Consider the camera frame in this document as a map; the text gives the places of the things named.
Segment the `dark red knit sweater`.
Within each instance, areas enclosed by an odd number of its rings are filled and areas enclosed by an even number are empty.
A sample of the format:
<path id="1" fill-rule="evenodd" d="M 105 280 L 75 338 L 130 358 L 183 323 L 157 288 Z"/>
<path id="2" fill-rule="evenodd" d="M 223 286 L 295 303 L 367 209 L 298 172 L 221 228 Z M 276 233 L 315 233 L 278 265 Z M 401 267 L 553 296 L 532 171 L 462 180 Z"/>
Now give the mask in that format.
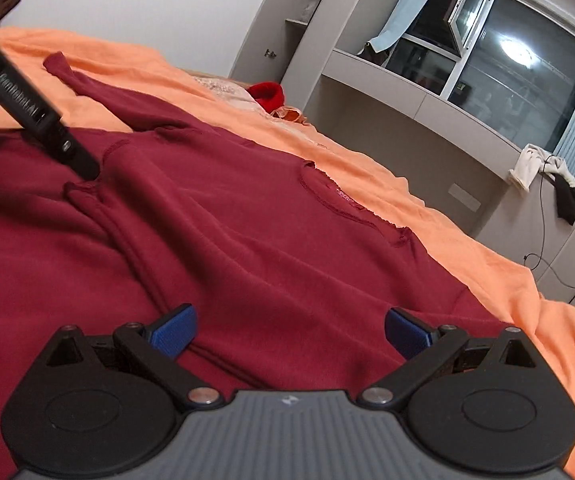
<path id="1" fill-rule="evenodd" d="M 199 333 L 181 364 L 222 391 L 345 389 L 394 370 L 386 312 L 493 337 L 501 323 L 417 235 L 347 196 L 313 162 L 146 94 L 48 72 L 128 133 L 78 129 L 94 182 L 0 131 L 0 413 L 49 337 L 104 334 L 181 304 Z M 0 436 L 0 479 L 12 462 Z"/>

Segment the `orange duvet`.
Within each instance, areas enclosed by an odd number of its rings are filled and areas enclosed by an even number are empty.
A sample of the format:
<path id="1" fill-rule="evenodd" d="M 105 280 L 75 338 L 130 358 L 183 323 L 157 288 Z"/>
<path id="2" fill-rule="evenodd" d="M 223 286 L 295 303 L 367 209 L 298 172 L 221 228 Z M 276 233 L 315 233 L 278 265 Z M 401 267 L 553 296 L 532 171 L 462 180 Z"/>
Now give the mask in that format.
<path id="1" fill-rule="evenodd" d="M 0 28 L 0 48 L 63 110 L 74 135 L 78 129 L 125 134 L 129 127 L 102 104 L 51 75 L 45 62 L 54 54 L 63 55 L 75 72 L 102 84 L 154 96 L 207 125 L 313 162 L 360 206 L 414 232 L 429 255 L 501 323 L 501 330 L 511 324 L 527 333 L 575 402 L 575 308 L 543 298 L 526 268 L 465 235 L 444 214 L 414 197 L 405 179 L 371 158 L 342 148 L 315 128 L 279 124 L 238 110 L 145 47 L 74 32 Z M 3 112 L 0 131 L 16 132 Z M 575 477 L 575 448 L 567 469 Z"/>

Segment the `black garment on sill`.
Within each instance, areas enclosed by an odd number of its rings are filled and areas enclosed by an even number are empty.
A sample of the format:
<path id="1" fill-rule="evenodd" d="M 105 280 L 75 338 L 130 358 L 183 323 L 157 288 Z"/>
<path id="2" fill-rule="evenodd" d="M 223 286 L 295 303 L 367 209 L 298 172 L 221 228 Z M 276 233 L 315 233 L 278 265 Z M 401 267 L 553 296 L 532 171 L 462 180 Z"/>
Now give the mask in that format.
<path id="1" fill-rule="evenodd" d="M 563 176 L 555 174 L 552 177 L 557 216 L 570 226 L 575 224 L 575 188 Z"/>

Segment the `white garment on sill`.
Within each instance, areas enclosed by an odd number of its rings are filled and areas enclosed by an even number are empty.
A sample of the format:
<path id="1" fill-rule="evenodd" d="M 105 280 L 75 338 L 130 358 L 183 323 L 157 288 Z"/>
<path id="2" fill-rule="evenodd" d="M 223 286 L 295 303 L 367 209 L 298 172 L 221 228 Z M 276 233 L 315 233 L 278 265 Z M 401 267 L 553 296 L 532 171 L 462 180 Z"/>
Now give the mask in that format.
<path id="1" fill-rule="evenodd" d="M 528 193 L 538 174 L 561 176 L 575 190 L 575 177 L 569 171 L 564 158 L 535 144 L 527 144 L 519 154 L 515 166 L 509 170 L 508 180 L 521 192 Z"/>

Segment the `pink patterned bedsheet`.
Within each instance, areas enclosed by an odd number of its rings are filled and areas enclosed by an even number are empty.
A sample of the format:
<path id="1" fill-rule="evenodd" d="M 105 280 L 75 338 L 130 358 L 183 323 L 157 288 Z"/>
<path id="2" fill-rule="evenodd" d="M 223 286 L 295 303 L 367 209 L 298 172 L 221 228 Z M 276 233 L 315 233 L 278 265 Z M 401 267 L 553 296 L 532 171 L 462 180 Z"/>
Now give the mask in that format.
<path id="1" fill-rule="evenodd" d="M 279 124 L 311 127 L 311 123 L 305 114 L 296 107 L 284 104 L 272 114 L 266 113 L 260 104 L 258 104 L 246 91 L 246 88 L 248 88 L 250 84 L 242 84 L 240 81 L 200 73 L 191 73 L 191 76 L 199 84 L 202 84 L 203 87 L 210 90 L 210 92 L 213 92 L 217 98 L 238 110 L 254 112 L 263 118 L 269 118 Z"/>

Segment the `bright red garment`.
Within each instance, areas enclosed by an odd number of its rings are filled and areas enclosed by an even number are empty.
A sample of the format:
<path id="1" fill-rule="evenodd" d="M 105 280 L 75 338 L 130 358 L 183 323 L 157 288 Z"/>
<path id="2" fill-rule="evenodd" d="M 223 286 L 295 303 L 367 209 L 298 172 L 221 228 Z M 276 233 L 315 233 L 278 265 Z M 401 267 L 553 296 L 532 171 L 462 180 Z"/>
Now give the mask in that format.
<path id="1" fill-rule="evenodd" d="M 278 82 L 263 81 L 251 84 L 246 91 L 268 114 L 272 114 L 286 104 L 283 88 Z"/>

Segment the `open wardrobe door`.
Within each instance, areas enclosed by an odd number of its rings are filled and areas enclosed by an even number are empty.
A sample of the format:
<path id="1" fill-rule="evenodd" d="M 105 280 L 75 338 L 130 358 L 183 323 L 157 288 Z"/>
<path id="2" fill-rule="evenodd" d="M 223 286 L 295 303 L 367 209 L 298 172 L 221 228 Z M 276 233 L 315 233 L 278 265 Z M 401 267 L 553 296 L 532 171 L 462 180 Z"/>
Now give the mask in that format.
<path id="1" fill-rule="evenodd" d="M 264 0 L 234 62 L 230 77 L 282 80 L 321 0 Z"/>

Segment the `window with open sash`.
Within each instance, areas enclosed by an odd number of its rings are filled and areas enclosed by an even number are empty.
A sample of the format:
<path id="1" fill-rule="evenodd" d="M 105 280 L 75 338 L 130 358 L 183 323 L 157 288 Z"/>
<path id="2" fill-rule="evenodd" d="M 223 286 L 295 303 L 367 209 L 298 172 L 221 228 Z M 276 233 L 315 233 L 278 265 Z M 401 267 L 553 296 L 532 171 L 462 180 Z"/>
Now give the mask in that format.
<path id="1" fill-rule="evenodd" d="M 393 47 L 359 55 L 519 148 L 554 152 L 575 110 L 575 34 L 522 0 L 427 0 Z"/>

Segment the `grey wardrobe unit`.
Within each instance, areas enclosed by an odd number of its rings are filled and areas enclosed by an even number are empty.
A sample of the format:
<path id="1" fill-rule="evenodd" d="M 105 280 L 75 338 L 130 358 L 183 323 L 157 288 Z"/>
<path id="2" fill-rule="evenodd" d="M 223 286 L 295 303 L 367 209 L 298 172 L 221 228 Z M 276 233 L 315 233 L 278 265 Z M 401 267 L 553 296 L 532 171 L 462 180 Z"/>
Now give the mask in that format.
<path id="1" fill-rule="evenodd" d="M 231 75 L 575 306 L 575 0 L 264 0 Z"/>

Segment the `left light blue curtain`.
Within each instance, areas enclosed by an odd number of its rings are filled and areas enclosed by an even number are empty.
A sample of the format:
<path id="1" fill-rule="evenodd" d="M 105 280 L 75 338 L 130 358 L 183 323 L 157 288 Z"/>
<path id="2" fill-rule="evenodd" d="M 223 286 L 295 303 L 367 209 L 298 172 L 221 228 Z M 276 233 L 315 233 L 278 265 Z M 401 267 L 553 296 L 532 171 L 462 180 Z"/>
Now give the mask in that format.
<path id="1" fill-rule="evenodd" d="M 398 0 L 380 34 L 371 38 L 365 45 L 375 53 L 393 47 L 419 15 L 425 3 L 427 0 Z"/>

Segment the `white wall socket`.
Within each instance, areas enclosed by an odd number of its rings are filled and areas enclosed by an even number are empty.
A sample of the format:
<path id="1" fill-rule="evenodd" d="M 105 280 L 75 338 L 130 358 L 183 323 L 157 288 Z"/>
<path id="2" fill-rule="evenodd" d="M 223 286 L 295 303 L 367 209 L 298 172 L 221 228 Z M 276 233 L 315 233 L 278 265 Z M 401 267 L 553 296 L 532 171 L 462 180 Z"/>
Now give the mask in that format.
<path id="1" fill-rule="evenodd" d="M 457 183 L 450 185 L 448 194 L 472 212 L 478 212 L 479 208 L 481 208 L 481 202 Z"/>

